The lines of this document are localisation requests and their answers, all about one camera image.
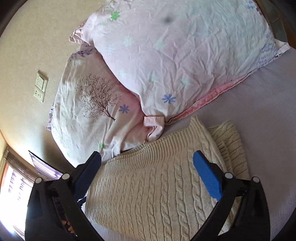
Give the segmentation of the cream cable knit sweater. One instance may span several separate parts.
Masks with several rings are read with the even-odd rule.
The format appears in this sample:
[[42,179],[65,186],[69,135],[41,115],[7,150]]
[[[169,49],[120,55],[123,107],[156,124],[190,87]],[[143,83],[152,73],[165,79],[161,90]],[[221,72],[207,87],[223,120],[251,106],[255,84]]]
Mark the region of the cream cable knit sweater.
[[182,130],[103,164],[89,188],[85,215],[138,240],[190,240],[216,204],[193,165],[197,150],[222,171],[249,178],[234,123],[206,128],[193,116]]

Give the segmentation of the window with blinds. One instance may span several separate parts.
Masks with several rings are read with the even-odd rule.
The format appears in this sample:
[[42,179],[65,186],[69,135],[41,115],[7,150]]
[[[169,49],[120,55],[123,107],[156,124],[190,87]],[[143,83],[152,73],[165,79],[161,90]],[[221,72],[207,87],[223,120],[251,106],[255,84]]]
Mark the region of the window with blinds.
[[29,197],[37,177],[31,167],[6,150],[1,159],[1,223],[25,239]]

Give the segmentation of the white tree print pillow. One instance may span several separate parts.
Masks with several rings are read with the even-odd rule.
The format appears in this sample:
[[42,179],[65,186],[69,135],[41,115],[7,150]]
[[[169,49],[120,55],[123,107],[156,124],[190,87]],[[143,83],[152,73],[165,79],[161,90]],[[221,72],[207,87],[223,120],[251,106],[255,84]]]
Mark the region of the white tree print pillow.
[[54,100],[53,139],[72,166],[93,152],[103,161],[147,140],[144,113],[97,49],[82,44],[68,59]]

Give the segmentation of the lavender bed sheet mattress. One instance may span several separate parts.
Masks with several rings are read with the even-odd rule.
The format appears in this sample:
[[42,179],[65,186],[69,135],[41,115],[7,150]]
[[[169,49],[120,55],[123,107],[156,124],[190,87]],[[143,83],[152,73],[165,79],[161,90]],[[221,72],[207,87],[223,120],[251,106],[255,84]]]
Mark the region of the lavender bed sheet mattress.
[[295,209],[295,49],[258,69],[217,99],[165,128],[161,138],[189,126],[231,121],[245,151],[250,180],[260,179],[270,218],[270,240]]

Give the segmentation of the pink flower print pillow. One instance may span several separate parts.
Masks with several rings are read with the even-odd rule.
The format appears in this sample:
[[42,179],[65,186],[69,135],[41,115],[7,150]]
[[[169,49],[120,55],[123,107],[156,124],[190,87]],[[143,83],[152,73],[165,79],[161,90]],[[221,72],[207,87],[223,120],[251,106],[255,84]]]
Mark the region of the pink flower print pillow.
[[256,1],[106,1],[69,40],[139,99],[150,141],[290,48]]

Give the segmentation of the wooden headboard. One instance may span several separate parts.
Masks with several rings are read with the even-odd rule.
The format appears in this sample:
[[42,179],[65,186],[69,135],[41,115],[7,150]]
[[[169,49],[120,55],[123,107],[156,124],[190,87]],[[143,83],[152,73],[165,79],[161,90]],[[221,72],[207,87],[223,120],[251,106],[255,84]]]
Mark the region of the wooden headboard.
[[276,39],[295,49],[295,0],[255,1]]

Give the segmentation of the white wall switch socket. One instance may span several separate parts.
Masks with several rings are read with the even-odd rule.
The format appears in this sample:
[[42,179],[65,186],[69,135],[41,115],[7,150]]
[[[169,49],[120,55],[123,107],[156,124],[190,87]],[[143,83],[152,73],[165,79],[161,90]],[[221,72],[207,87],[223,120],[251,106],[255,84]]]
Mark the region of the white wall switch socket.
[[37,72],[33,96],[41,103],[44,102],[48,78],[40,71]]

